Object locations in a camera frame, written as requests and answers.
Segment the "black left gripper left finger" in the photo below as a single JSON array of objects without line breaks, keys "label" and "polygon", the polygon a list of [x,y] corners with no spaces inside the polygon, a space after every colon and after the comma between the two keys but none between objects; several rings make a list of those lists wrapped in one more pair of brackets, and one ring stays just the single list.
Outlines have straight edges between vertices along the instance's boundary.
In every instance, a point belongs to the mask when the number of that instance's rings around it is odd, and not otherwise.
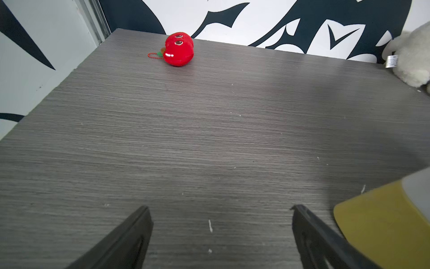
[{"label": "black left gripper left finger", "polygon": [[147,206],[139,207],[69,269],[141,269],[153,221]]}]

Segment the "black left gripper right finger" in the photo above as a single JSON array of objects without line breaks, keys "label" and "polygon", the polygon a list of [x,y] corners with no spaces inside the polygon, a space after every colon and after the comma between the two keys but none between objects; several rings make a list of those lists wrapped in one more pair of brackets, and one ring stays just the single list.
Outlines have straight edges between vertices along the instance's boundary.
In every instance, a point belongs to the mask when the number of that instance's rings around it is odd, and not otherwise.
[{"label": "black left gripper right finger", "polygon": [[305,269],[378,269],[304,205],[294,205],[292,230]]}]

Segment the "three-drawer storage box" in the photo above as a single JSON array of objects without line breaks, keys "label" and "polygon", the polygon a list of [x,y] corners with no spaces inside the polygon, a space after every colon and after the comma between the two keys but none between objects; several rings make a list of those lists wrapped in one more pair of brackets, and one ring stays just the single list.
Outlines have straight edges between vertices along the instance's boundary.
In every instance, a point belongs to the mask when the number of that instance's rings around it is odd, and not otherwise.
[{"label": "three-drawer storage box", "polygon": [[429,268],[428,168],[336,205],[334,218],[347,241],[381,268]]}]

